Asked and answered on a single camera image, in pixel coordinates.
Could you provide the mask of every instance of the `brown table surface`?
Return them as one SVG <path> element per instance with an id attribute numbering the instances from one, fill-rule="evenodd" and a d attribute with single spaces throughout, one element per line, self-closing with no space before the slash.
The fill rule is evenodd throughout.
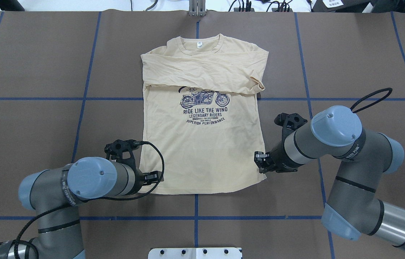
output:
<path id="1" fill-rule="evenodd" d="M 34 216 L 20 181 L 85 156 L 115 139 L 141 139 L 140 54 L 176 36 L 222 33 L 270 56 L 258 108 L 266 150 L 281 137 L 278 113 L 305 118 L 392 87 L 358 113 L 363 125 L 405 149 L 405 14 L 174 12 L 0 13 L 0 241 Z M 348 241 L 322 226 L 338 161 L 323 157 L 296 173 L 268 174 L 217 195 L 150 195 L 80 207 L 87 258 L 147 258 L 152 247 L 237 246 L 244 258 L 405 258 L 375 237 Z M 405 208 L 405 160 L 377 198 Z M 24 236 L 36 236 L 32 226 Z"/>

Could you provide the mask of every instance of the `printed motorcycle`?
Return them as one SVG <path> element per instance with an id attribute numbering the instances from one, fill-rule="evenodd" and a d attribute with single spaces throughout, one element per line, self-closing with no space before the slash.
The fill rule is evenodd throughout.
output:
<path id="1" fill-rule="evenodd" d="M 213 101 L 215 91 L 202 90 L 200 92 L 184 95 L 181 99 L 180 105 L 184 109 L 192 108 L 195 105 L 208 105 Z M 230 103 L 230 97 L 227 94 L 217 92 L 215 103 L 220 107 L 225 107 Z"/>

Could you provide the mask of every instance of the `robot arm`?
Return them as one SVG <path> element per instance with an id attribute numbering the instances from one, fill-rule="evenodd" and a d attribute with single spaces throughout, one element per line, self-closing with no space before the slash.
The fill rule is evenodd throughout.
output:
<path id="1" fill-rule="evenodd" d="M 23 179 L 19 199 L 25 208 L 36 210 L 38 215 L 60 208 L 38 219 L 38 237 L 29 241 L 36 246 L 40 259 L 85 258 L 78 205 L 95 199 L 133 200 L 144 195 L 113 197 L 133 195 L 142 186 L 162 180 L 161 172 L 142 173 L 135 167 L 132 151 L 143 144 L 150 143 L 117 140 L 105 147 L 107 159 L 86 157 Z M 130 158 L 123 159 L 123 152 L 129 152 Z M 36 258 L 35 252 L 23 244 L 18 246 L 17 253 L 20 258 Z M 12 241 L 0 245 L 0 259 L 8 258 L 15 258 Z"/>
<path id="2" fill-rule="evenodd" d="M 344 106 L 328 108 L 308 124 L 297 114 L 282 114 L 275 122 L 283 126 L 283 140 L 271 152 L 255 152 L 260 172 L 295 172 L 331 154 L 342 162 L 325 204 L 323 225 L 350 240 L 364 233 L 405 250 L 405 209 L 374 197 L 382 175 L 395 172 L 403 162 L 397 141 L 362 128 L 358 116 Z"/>

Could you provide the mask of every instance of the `shirt neckline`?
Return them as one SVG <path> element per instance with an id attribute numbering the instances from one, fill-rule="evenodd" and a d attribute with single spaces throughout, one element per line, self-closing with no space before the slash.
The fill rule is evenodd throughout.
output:
<path id="1" fill-rule="evenodd" d="M 219 51 L 224 42 L 224 35 L 218 34 L 217 36 L 213 36 L 213 37 L 205 38 L 205 39 L 186 39 L 186 38 L 182 38 L 181 36 L 178 36 L 177 38 L 175 38 L 175 40 L 176 40 L 176 44 L 181 52 L 183 52 L 187 55 L 193 56 L 193 55 L 199 55 L 199 54 L 203 54 L 203 53 L 216 53 L 217 51 Z M 208 50 L 208 51 L 193 51 L 193 50 L 185 49 L 185 47 L 183 46 L 184 41 L 186 41 L 186 42 L 188 42 L 188 41 L 189 42 L 199 42 L 199 41 L 204 42 L 204 41 L 212 41 L 212 40 L 218 40 L 218 43 L 213 49 Z"/>

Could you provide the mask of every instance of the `t-shirt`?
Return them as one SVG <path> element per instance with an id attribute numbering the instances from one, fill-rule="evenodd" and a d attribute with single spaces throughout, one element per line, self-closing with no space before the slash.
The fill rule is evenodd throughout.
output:
<path id="1" fill-rule="evenodd" d="M 234 192 L 266 178 L 253 156 L 264 152 L 257 93 L 264 90 L 267 51 L 219 34 L 176 37 L 141 57 L 143 140 L 165 161 L 164 181 L 153 193 Z M 161 170 L 152 147 L 142 147 L 139 168 Z"/>

